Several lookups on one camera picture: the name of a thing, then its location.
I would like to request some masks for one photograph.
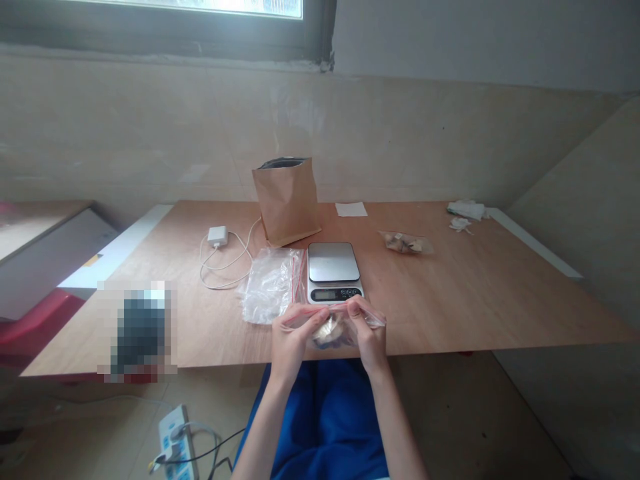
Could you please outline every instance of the wooden table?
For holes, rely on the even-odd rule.
[[[0,227],[0,263],[89,208],[92,203],[91,200],[16,203],[22,217],[8,227]]]
[[[388,316],[389,355],[547,347],[634,341],[626,326],[572,280],[494,220],[474,224],[474,235],[449,228],[446,203],[367,203],[368,217],[338,217],[319,206],[322,232],[296,242],[348,241],[355,250],[367,298]],[[170,280],[177,290],[179,367],[268,362],[270,327],[245,323],[235,291],[210,291],[198,278],[198,248],[207,229],[226,225],[246,239],[259,217],[256,203],[181,201],[110,280]],[[378,230],[424,235],[435,253],[390,251]],[[254,229],[250,250],[265,246]],[[219,265],[240,246],[233,236]],[[245,255],[210,284],[238,278]],[[98,291],[23,375],[84,373],[108,355],[105,292]],[[307,358],[354,357],[356,349],[307,350]]]

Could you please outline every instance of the digital kitchen scale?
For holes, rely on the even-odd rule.
[[[353,247],[347,242],[310,243],[307,251],[307,300],[316,305],[365,296]]]

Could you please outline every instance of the white charging cable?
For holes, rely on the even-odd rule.
[[[237,260],[240,259],[240,257],[242,257],[245,253],[249,256],[249,258],[251,259],[251,263],[253,264],[253,257],[251,256],[251,252],[249,251],[249,244],[251,242],[251,233],[253,232],[253,228],[256,226],[256,224],[261,220],[261,218],[258,218],[258,220],[256,220],[255,222],[253,222],[253,225],[251,226],[251,228],[249,229],[249,236],[247,237],[247,244],[245,245],[244,242],[242,242],[242,238],[240,238],[240,235],[238,235],[236,232],[232,232],[231,230],[229,230],[229,233],[232,233],[236,236],[236,238],[238,238],[238,241],[240,242],[240,245],[242,245],[244,247],[244,249],[242,250],[242,252],[240,252],[240,255],[238,255],[236,258],[234,258],[230,263],[226,264],[224,267],[210,267],[207,265],[208,260],[218,251],[218,246],[215,246],[213,248],[213,252],[204,259],[204,261],[202,260],[202,245],[204,244],[205,240],[208,238],[209,234],[206,234],[204,237],[202,237],[202,240],[200,241],[200,282],[209,290],[220,290],[223,289],[225,287],[228,287],[230,285],[233,285],[234,283],[238,283],[240,280],[244,279],[249,272],[251,272],[251,268],[249,268],[249,271],[246,272],[242,277],[238,278],[238,280],[234,280],[234,281],[230,281],[228,283],[225,283],[224,285],[218,285],[216,287],[212,287],[210,285],[207,285],[204,278],[202,278],[202,270],[203,269],[208,269],[208,270],[213,270],[213,271],[218,271],[218,270],[224,270],[230,266],[232,266]]]

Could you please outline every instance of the window frame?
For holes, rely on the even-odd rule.
[[[125,55],[330,62],[336,0],[303,18],[61,0],[0,0],[0,42]]]

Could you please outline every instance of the person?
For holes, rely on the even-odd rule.
[[[302,362],[322,309],[297,329],[303,308],[273,322],[271,364],[241,440],[232,480],[428,479],[386,354],[385,328],[371,329],[356,295],[347,300],[360,359]]]

